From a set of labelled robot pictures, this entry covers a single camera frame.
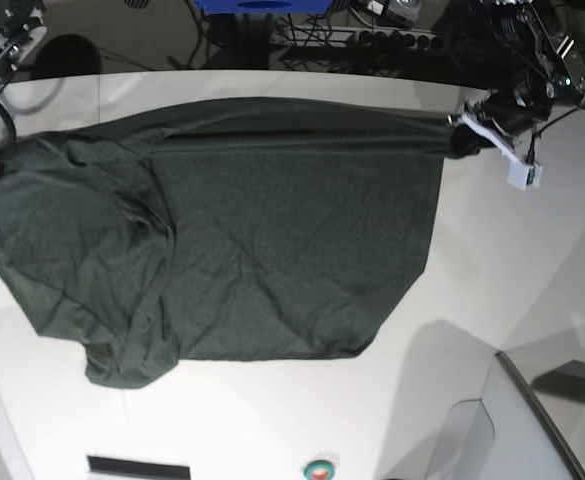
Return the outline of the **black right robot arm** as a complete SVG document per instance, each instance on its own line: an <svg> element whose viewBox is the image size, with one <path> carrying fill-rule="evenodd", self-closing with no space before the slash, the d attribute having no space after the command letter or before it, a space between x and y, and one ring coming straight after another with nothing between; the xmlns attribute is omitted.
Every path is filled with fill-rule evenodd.
<svg viewBox="0 0 585 480"><path fill-rule="evenodd" d="M42 1L0 0L0 85L11 80L45 35L44 11Z"/></svg>

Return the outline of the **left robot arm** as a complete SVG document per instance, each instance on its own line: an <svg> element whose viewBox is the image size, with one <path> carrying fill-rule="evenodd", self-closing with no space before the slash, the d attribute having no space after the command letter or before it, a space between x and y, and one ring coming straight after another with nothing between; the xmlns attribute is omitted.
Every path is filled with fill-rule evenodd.
<svg viewBox="0 0 585 480"><path fill-rule="evenodd" d="M549 1L473 1L471 8L517 66L504 85L449 118L453 150L459 157L487 148L514 154L515 141L529 133L522 162L530 164L543 133L585 103L585 62Z"/></svg>

